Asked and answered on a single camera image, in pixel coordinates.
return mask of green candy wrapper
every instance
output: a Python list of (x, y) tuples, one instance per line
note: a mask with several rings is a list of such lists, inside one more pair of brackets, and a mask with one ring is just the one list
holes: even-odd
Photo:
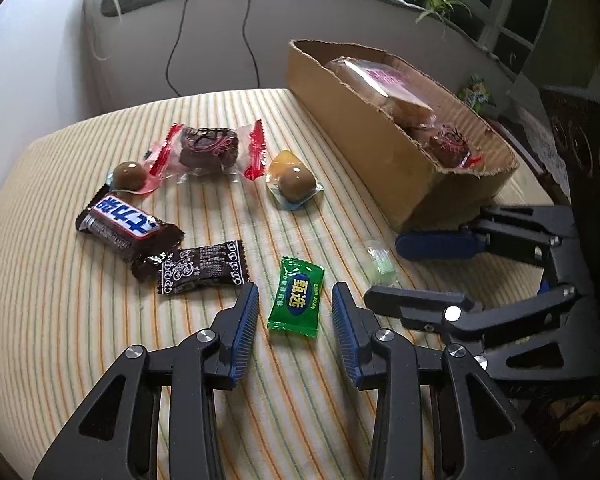
[(316, 337), (323, 279), (322, 267), (283, 256), (278, 292), (267, 327)]

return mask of dark speaker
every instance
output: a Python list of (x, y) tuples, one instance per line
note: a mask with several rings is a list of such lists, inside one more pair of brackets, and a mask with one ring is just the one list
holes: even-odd
[(540, 95), (567, 167), (571, 208), (600, 304), (600, 98), (554, 87)]

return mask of black cable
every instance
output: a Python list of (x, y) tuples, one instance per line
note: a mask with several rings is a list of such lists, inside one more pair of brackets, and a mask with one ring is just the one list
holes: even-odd
[(260, 88), (260, 72), (258, 70), (258, 64), (256, 63), (256, 58), (253, 55), (253, 50), (251, 50), (251, 46), (249, 45), (249, 41), (247, 40), (247, 35), (245, 33), (245, 28), (247, 26), (247, 19), (249, 18), (249, 12), (251, 10), (251, 0), (247, 0), (247, 10), (244, 13), (244, 20), (242, 21), (242, 39), (244, 40), (244, 44), (247, 46), (247, 50), (249, 54), (251, 54), (251, 60), (253, 61), (253, 69), (256, 72), (256, 81), (258, 83), (258, 88)]
[(180, 43), (180, 38), (182, 37), (182, 27), (184, 26), (184, 17), (187, 13), (187, 5), (189, 4), (189, 0), (184, 0), (184, 5), (182, 6), (182, 16), (180, 18), (180, 27), (178, 28), (178, 37), (176, 38), (176, 43), (173, 45), (173, 49), (171, 50), (171, 55), (169, 56), (169, 60), (167, 61), (167, 68), (165, 70), (165, 76), (167, 78), (167, 84), (171, 87), (171, 90), (175, 92), (178, 97), (182, 97), (180, 92), (178, 92), (175, 87), (171, 84), (171, 80), (169, 79), (169, 69), (171, 67), (171, 61), (173, 60), (173, 54), (176, 52), (176, 48)]

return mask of metal screw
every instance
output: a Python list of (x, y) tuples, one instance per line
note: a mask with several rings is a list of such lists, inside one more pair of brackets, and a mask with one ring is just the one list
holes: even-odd
[(458, 319), (460, 319), (461, 314), (462, 310), (460, 310), (459, 306), (451, 305), (445, 309), (445, 319), (447, 321), (458, 321)]
[(125, 350), (125, 357), (129, 359), (137, 359), (142, 355), (142, 347), (140, 345), (130, 346)]
[(482, 367), (483, 370), (487, 369), (487, 358), (484, 355), (477, 355), (475, 360), (478, 361), (478, 364)]
[(466, 349), (464, 348), (464, 346), (459, 345), (458, 343), (452, 343), (451, 345), (446, 347), (446, 349), (453, 357), (460, 358), (466, 355)]
[(376, 332), (376, 337), (380, 341), (391, 341), (391, 339), (393, 339), (395, 336), (394, 333), (391, 332), (391, 330), (389, 330), (388, 328), (381, 328)]
[(208, 343), (209, 341), (213, 341), (216, 337), (216, 333), (213, 330), (209, 330), (208, 328), (205, 328), (204, 330), (201, 330), (200, 332), (198, 332), (198, 335), (196, 336), (196, 339), (198, 341), (200, 341), (201, 343)]

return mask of packaged bread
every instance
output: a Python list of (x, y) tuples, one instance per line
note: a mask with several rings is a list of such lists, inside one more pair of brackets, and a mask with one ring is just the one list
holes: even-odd
[(405, 76), (391, 66), (339, 57), (326, 67), (365, 101), (384, 110), (398, 126), (427, 128), (436, 121), (432, 108), (409, 90)]

